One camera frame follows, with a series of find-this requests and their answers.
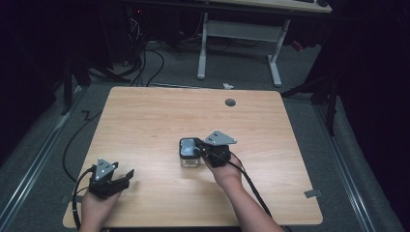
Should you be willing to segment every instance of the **dark background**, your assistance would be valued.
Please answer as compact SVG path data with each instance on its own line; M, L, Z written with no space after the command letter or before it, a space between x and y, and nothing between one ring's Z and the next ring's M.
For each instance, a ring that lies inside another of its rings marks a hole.
M54 89L73 53L112 68L113 62L129 59L130 46L124 37L117 38L120 42L110 37L110 33L127 35L126 19L119 16L121 8L110 14L94 5L57 5L44 0L0 4L3 163L36 118L55 101ZM373 11L378 4L383 5ZM285 44L323 45L307 82L335 75L332 71L337 70L337 92L350 125L392 208L410 230L409 2L337 1L332 6L334 15L363 16L365 20L338 24L331 31L327 22L295 19ZM200 18L200 13L176 10L143 11L149 37L174 46L184 38L179 32L191 35ZM241 20L256 19L243 16Z

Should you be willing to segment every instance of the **gray carpet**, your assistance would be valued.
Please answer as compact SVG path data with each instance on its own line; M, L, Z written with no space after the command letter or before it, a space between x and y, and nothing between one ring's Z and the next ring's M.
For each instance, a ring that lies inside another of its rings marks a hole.
M157 43L151 48L159 47ZM211 49L223 49L223 44ZM223 88L223 83L234 89L276 90L284 92L305 81L305 77L320 47L296 51L285 46L278 58L278 69L282 78L282 87L275 88L266 58L249 54L248 49L240 45L231 45L224 52L209 51L207 76L204 80L196 79L198 48L172 48L164 45L157 50L165 60L163 69L152 81L153 85L172 84L203 88ZM146 70L143 83L161 66L161 58L153 52L147 52ZM125 69L117 67L116 72ZM74 183L67 177L62 167L62 157L66 145L75 132L86 123L82 110L90 111L93 116L103 110L108 92L112 86L126 85L106 79L93 78L93 84L73 109L67 124L58 136L51 155L41 175L31 188L21 205L8 231L73 231L62 224L69 197ZM63 110L62 88L57 92L57 102L49 108L26 134L9 160L1 167L3 187L0 207L4 209L13 196L19 182L30 167L37 153L61 117ZM321 127L321 121L306 94L284 99L285 107L300 146L307 172L315 189L321 189L323 195L318 202L323 214L323 223L314 226L290 226L292 231L362 231L346 190L340 180L333 158L332 148L327 134ZM346 163L352 171L358 188L363 195L377 231L402 231L395 214L382 190L366 165L353 132L345 119L342 105L338 104L336 117L336 139ZM89 123L75 138L67 153L67 168L75 177L78 176L84 157L92 140L98 119ZM171 231L171 229L139 229L135 231Z

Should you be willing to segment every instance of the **table leg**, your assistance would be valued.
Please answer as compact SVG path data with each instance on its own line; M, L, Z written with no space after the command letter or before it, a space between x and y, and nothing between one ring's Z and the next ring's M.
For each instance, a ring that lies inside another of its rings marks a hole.
M290 19L286 19L284 21L283 26L278 35L277 46L275 48L274 54L268 56L268 62L269 62L269 67L271 68L272 79L274 80L274 85L276 87L281 86L281 81L280 81L280 76L279 76L278 66L277 66L277 59L278 59L278 55L280 52L280 48L283 44L284 37L286 36L289 23L290 23Z
M202 29L202 47L201 53L199 55L199 65L198 65L198 79L205 78L206 70L206 41L208 37L208 13L204 13L204 23Z

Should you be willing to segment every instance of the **desk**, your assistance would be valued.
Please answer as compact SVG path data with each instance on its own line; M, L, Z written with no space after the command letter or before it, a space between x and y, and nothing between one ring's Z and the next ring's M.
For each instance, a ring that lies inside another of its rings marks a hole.
M237 4L244 6L254 6L262 8L274 8L287 11L303 11L311 13L330 13L331 7L320 7L316 2L306 3L293 0L206 0L209 2ZM286 19L281 27L277 26L262 26L247 23L235 23L218 20L208 20L208 14L204 14L203 29L202 29L202 47L199 55L198 64L198 79L205 78L206 58L207 58L207 38L209 36L226 37L233 39L255 40L263 42L276 43L272 54L268 55L268 63L271 69L274 85L281 86L281 80L278 73L277 59L280 48L283 44L284 37L288 30L290 19Z
M179 140L214 130L237 139L230 150L279 224L321 223L316 198L304 194L312 186L278 92L114 87L81 170L98 158L119 161L113 179L135 169L106 226L238 225L208 168L180 166ZM79 188L86 186L88 178ZM64 225L75 227L71 204Z
M62 3L76 3L73 0L61 0ZM351 19L346 17L338 17L329 14L332 11L331 7L322 8L317 5L317 3L305 3L294 0L200 0L200 1L179 1L179 0L108 0L105 1L113 4L132 4L142 7L153 7L153 8L162 8L162 9L174 9L181 11L192 11L192 12L206 12L206 13L215 13L215 14L241 14L241 15L264 15L264 16L277 16L281 18L312 18L318 20L325 20L331 22L342 22L349 21ZM99 0L84 0L81 1L83 4L101 4L102 1ZM285 29L287 28L286 24L283 24L284 27L273 30L274 34L279 33L281 39L285 36ZM277 86L280 86L280 79L275 81L275 73L278 73L276 67L276 59L278 57L278 52L281 47L281 42L278 43L277 49L275 50L276 54L269 56L269 64L274 78L274 83ZM197 77L202 79L205 77L205 62L206 59L205 48L201 50L200 53L200 65L198 66ZM71 96L71 73L69 72L65 75L65 101L70 107L72 102Z

